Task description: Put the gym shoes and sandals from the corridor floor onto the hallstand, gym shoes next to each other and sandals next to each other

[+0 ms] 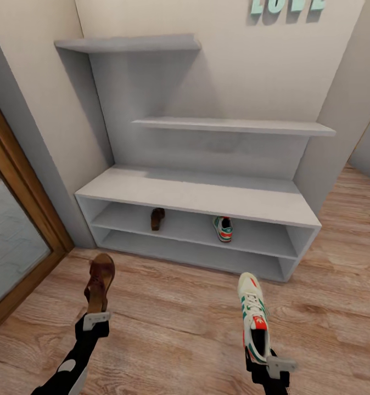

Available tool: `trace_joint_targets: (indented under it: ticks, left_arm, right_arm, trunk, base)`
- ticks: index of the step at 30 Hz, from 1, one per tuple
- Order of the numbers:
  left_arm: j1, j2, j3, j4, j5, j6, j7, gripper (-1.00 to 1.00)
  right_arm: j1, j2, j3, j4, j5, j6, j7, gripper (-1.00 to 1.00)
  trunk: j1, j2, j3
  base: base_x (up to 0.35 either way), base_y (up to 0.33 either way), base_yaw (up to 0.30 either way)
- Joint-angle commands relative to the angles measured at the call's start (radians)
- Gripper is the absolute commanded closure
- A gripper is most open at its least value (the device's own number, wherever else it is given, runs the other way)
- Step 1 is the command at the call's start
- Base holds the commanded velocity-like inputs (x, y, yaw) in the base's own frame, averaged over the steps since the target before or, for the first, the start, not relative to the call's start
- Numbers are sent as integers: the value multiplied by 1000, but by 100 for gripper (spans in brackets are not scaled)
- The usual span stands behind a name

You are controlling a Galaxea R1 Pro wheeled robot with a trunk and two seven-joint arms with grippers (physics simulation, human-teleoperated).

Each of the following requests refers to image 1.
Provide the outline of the sandal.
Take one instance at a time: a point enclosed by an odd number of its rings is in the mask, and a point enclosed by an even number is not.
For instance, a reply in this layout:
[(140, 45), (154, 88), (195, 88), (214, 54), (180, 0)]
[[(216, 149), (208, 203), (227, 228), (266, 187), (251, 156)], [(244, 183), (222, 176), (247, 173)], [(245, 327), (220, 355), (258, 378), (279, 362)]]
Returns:
[(87, 314), (106, 312), (108, 299), (106, 297), (109, 286), (115, 276), (113, 258), (107, 253), (99, 253), (91, 262), (91, 275), (84, 296), (88, 301)]
[(158, 231), (160, 228), (160, 220), (164, 219), (165, 217), (165, 210), (163, 208), (156, 208), (154, 209), (154, 211), (152, 212), (151, 215), (151, 227), (152, 227), (152, 231)]

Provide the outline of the gym shoe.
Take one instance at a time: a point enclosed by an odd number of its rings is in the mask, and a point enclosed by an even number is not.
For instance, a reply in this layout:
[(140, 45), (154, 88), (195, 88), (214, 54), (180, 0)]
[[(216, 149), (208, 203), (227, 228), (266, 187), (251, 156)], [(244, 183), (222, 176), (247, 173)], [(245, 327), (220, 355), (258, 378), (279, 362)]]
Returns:
[(255, 362), (267, 364), (266, 357), (271, 355), (269, 327), (262, 290), (252, 273), (243, 272), (240, 275), (238, 296), (243, 305), (244, 348)]
[(212, 223), (221, 241), (223, 242), (231, 241), (233, 229), (232, 229), (232, 222), (230, 217), (213, 215)]

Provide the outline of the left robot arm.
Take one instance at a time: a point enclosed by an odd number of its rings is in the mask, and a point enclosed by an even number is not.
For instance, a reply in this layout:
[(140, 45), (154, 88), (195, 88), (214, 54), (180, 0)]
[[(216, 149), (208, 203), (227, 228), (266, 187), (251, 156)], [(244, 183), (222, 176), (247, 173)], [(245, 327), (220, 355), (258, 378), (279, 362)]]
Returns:
[(79, 395), (88, 375), (88, 361), (99, 337), (109, 335), (113, 312), (84, 314), (75, 324), (76, 345), (63, 363), (42, 387), (31, 395)]

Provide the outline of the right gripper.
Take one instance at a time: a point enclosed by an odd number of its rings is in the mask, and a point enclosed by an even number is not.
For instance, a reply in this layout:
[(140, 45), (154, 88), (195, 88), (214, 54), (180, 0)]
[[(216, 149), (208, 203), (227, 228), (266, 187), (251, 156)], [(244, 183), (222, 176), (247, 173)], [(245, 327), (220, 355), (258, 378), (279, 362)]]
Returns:
[[(270, 348), (271, 356), (277, 355)], [(264, 386), (266, 395), (288, 395), (286, 387), (290, 384), (290, 373), (288, 371), (280, 371), (280, 379), (272, 379), (266, 369), (267, 364), (260, 364), (254, 362), (253, 359), (247, 354), (246, 368), (251, 371), (251, 378), (253, 383), (261, 383)]]

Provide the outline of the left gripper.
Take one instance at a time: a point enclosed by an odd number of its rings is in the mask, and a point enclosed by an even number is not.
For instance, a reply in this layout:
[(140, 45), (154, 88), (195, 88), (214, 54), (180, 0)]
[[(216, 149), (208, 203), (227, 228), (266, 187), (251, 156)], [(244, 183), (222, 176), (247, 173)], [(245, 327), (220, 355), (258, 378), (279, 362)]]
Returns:
[(76, 339), (79, 343), (80, 341), (87, 341), (92, 344), (93, 349), (98, 341), (99, 337), (105, 337), (109, 335), (109, 319), (106, 321), (102, 321), (101, 323), (96, 323), (92, 329), (83, 330), (84, 317), (86, 314), (82, 316), (82, 318), (75, 324), (75, 333)]

